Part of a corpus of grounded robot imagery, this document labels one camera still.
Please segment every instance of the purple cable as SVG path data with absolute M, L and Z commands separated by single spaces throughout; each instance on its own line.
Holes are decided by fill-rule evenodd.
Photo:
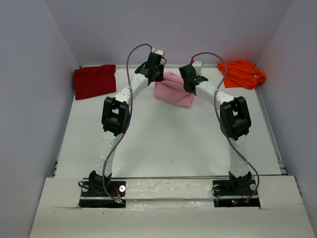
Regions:
M 111 196 L 111 194 L 107 191 L 106 189 L 106 185 L 105 185 L 105 171 L 106 171 L 106 165 L 107 165 L 107 162 L 111 156 L 111 154 L 115 151 L 115 149 L 117 148 L 117 146 L 119 145 L 119 143 L 122 141 L 122 139 L 124 138 L 129 126 L 130 126 L 130 122 L 131 122 L 131 117 L 132 117 L 132 109 L 133 109 L 133 91 L 132 91 L 132 88 L 131 88 L 131 80 L 130 80 L 130 75 L 129 75 L 129 59 L 132 55 L 132 53 L 140 48 L 141 46 L 149 46 L 151 49 L 153 48 L 151 45 L 149 44 L 140 44 L 138 45 L 137 47 L 135 47 L 131 52 L 130 54 L 128 55 L 128 58 L 127 58 L 127 62 L 126 62 L 126 70 L 127 70 L 127 77 L 128 77 L 128 85 L 129 85 L 129 90 L 130 90 L 130 95 L 131 95 L 131 100 L 130 100 L 130 118 L 127 122 L 127 126 L 126 126 L 126 129 L 123 133 L 123 135 L 121 136 L 121 138 L 118 140 L 118 142 L 114 145 L 114 147 L 112 148 L 112 150 L 109 152 L 109 154 L 107 155 L 106 157 L 106 160 L 104 162 L 104 167 L 103 167 L 103 175 L 102 175 L 102 184 L 103 184 L 103 188 L 104 188 L 104 191 L 105 193 L 107 194 L 108 197 L 112 198 L 113 200 L 115 200 L 115 198 L 113 196 Z
M 201 52 L 201 53 L 198 53 L 196 55 L 194 55 L 192 57 L 192 60 L 194 59 L 194 57 L 196 56 L 200 56 L 200 55 L 212 55 L 212 56 L 216 56 L 218 59 L 221 60 L 221 62 L 223 63 L 224 65 L 224 74 L 223 74 L 223 78 L 222 80 L 220 81 L 219 85 L 217 86 L 217 90 L 215 91 L 214 93 L 214 96 L 213 96 L 213 107 L 214 107 L 214 111 L 216 113 L 216 117 L 217 117 L 217 120 L 220 124 L 220 129 L 222 131 L 222 133 L 224 134 L 224 136 L 226 137 L 227 141 L 229 142 L 230 146 L 232 147 L 232 149 L 251 167 L 251 169 L 253 169 L 253 171 L 256 173 L 256 176 L 257 176 L 257 179 L 258 179 L 258 182 L 257 182 L 257 186 L 256 186 L 256 189 L 254 190 L 254 192 L 251 194 L 251 196 L 249 196 L 247 199 L 245 199 L 244 201 L 242 201 L 241 203 L 244 203 L 246 201 L 249 201 L 258 191 L 258 188 L 259 188 L 259 185 L 260 185 L 260 176 L 259 176 L 259 173 L 258 171 L 254 168 L 254 166 L 240 153 L 240 151 L 238 151 L 234 145 L 232 144 L 232 142 L 230 141 L 228 135 L 225 133 L 225 130 L 223 128 L 223 125 L 221 123 L 221 120 L 220 120 L 220 117 L 219 117 L 219 113 L 218 113 L 218 110 L 217 110 L 217 93 L 218 93 L 218 90 L 219 88 L 221 87 L 224 79 L 226 78 L 226 75 L 227 75 L 227 65 L 225 63 L 225 61 L 218 55 L 214 54 L 214 53 L 211 53 L 211 52 Z

